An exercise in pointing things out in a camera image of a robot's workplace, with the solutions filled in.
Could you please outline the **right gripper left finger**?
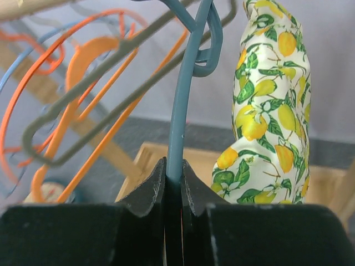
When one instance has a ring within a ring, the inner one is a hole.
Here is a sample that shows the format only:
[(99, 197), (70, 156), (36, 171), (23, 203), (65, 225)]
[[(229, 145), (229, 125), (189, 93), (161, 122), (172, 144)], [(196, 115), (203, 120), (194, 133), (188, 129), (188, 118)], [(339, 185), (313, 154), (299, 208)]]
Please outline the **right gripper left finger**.
[(2, 265), (162, 265), (166, 158), (111, 204), (22, 204), (1, 216)]

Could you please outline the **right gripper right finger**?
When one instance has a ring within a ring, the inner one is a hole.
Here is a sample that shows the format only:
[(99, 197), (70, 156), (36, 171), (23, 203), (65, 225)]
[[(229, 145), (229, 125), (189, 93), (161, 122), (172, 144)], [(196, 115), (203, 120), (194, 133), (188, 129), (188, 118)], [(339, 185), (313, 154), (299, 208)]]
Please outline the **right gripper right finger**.
[(183, 163), (185, 265), (353, 265), (339, 219), (315, 204), (229, 204)]

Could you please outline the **lemon print garment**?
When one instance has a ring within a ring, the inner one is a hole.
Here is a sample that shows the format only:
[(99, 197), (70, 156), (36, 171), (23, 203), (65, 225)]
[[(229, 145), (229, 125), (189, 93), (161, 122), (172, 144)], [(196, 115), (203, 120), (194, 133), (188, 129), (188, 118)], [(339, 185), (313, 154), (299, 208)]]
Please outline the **lemon print garment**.
[(211, 189), (232, 204), (303, 204), (310, 182), (310, 62), (302, 26), (276, 1), (244, 1), (234, 76), (235, 142)]

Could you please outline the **light blue hanger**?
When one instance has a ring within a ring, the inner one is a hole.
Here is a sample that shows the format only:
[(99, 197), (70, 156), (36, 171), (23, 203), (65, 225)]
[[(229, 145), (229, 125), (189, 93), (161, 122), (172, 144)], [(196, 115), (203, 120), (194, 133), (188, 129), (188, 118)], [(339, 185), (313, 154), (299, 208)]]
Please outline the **light blue hanger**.
[[(108, 18), (101, 18), (99, 21), (105, 22), (109, 26), (112, 26), (113, 29), (111, 31), (113, 32), (114, 35), (125, 37), (130, 32), (130, 27), (127, 26), (122, 19), (116, 21)], [(68, 24), (61, 25), (59, 26), (59, 28), (56, 28), (46, 33), (42, 37), (36, 39), (35, 42), (37, 44), (42, 44), (47, 39), (59, 34), (60, 32), (65, 32), (67, 29), (71, 29), (76, 24), (77, 22), (71, 22)], [(28, 59), (28, 56), (31, 54), (32, 51), (34, 51), (34, 47), (25, 49), (25, 51), (21, 52), (20, 55), (15, 59), (15, 61), (9, 66), (4, 76), (1, 78), (1, 89), (4, 89), (8, 80), (14, 76), (15, 71), (18, 70), (21, 65), (23, 65), (23, 63), (25, 62), (26, 59)], [(6, 163), (10, 167), (10, 170), (18, 171), (18, 175), (16, 175), (17, 181), (15, 182), (15, 184), (11, 189), (7, 188), (4, 184), (4, 181), (1, 180), (1, 195), (5, 199), (8, 199), (15, 191), (15, 189), (19, 186), (19, 182), (24, 176), (28, 168), (28, 165), (32, 162), (31, 159), (25, 160), (23, 162), (17, 161), (16, 156), (21, 154), (22, 154), (22, 148), (20, 146), (8, 147), (6, 149), (1, 148), (1, 155), (3, 155), (4, 158), (6, 159)]]

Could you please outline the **blue-grey hanger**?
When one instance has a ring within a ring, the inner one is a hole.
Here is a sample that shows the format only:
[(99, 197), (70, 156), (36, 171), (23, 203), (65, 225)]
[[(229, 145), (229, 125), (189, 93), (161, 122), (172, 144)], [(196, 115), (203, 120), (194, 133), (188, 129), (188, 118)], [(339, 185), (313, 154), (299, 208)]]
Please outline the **blue-grey hanger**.
[(166, 168), (169, 182), (179, 185), (182, 179), (182, 155), (191, 81), (193, 77), (208, 76), (216, 69), (223, 32), (221, 20), (212, 0), (200, 2), (195, 18), (180, 1), (163, 3), (190, 32), (175, 90)]

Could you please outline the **teal plastic tub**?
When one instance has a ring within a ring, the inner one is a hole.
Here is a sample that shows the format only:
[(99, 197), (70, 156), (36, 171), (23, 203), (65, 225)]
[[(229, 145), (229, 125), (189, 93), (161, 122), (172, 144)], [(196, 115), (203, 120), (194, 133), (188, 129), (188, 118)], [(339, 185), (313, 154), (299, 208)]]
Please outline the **teal plastic tub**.
[(75, 189), (65, 201), (65, 203), (82, 203), (82, 202), (84, 202), (84, 197), (80, 189)]

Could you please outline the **floral tulip cloth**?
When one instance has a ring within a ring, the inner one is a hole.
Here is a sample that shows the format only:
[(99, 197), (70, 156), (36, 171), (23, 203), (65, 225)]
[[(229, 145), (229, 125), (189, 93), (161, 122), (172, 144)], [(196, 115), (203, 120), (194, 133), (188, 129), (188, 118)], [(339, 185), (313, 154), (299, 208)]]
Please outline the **floral tulip cloth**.
[[(54, 202), (63, 193), (65, 186), (57, 181), (46, 181), (41, 185), (42, 196), (46, 202)], [(72, 203), (72, 195), (65, 200), (65, 203)], [(31, 190), (28, 196), (24, 199), (23, 203), (33, 203), (33, 191)]]

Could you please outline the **wooden clothes rack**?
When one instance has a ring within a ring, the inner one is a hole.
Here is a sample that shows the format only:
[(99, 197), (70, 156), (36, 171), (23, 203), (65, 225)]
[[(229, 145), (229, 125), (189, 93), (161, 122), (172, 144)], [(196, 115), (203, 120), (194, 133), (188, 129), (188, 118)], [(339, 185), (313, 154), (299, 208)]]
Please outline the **wooden clothes rack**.
[[(34, 14), (45, 9), (53, 8), (56, 6), (64, 5), (67, 2), (75, 1), (1, 1), (1, 21), (11, 21), (19, 19), (26, 15)], [(238, 5), (236, 1), (230, 1), (230, 11), (222, 19), (222, 26), (229, 24), (237, 13)], [(157, 68), (156, 73), (147, 80), (149, 83), (149, 89), (155, 85), (163, 76), (172, 71), (179, 63), (182, 61), (182, 56), (185, 50), (180, 54), (172, 58), (175, 53), (177, 53), (178, 48), (182, 45), (183, 40), (186, 39), (187, 30), (169, 51), (167, 57), (170, 61), (163, 60), (163, 65)], [(125, 198), (128, 194), (139, 187), (147, 178), (148, 171), (153, 169), (153, 159), (158, 159), (158, 155), (167, 155), (168, 146), (163, 144), (156, 144), (151, 142), (144, 142), (140, 150), (133, 161), (131, 157), (118, 145), (112, 138), (113, 134), (117, 133), (121, 128), (123, 123), (128, 118), (131, 113), (131, 103), (128, 105), (127, 110), (129, 112), (123, 111), (123, 114), (117, 119), (117, 122), (112, 126), (108, 133), (99, 133), (99, 137), (95, 137), (94, 141), (91, 141), (90, 145), (95, 147), (93, 154), (95, 154), (93, 162), (91, 162), (91, 157), (87, 160), (89, 163), (84, 164), (84, 175), (93, 166), (94, 162), (99, 156), (105, 157), (118, 171), (126, 175), (123, 185), (116, 197), (116, 201), (120, 201)], [(85, 126), (77, 125), (75, 122), (72, 126), (77, 133), (83, 133), (84, 129), (88, 129), (89, 126), (93, 126), (94, 122), (90, 119), (86, 119)], [(212, 159), (217, 158), (217, 153), (201, 150), (184, 148), (184, 155), (187, 155), (187, 159), (191, 159), (192, 166), (196, 166), (197, 174), (206, 174), (207, 170), (203, 167), (211, 166)], [(321, 166), (311, 166), (311, 174), (313, 179), (310, 183), (310, 192), (307, 196), (307, 203), (316, 203), (325, 205), (335, 212), (338, 218), (343, 223), (343, 226), (347, 229), (348, 220), (351, 214), (354, 214), (354, 187), (350, 186), (350, 182), (354, 185), (354, 160), (347, 170), (340, 170), (337, 168), (326, 168)], [(70, 192), (72, 193), (78, 186), (79, 182), (83, 177), (78, 177), (77, 175), (72, 178), (75, 180), (75, 186), (71, 183), (69, 185), (64, 185), (70, 187)]]

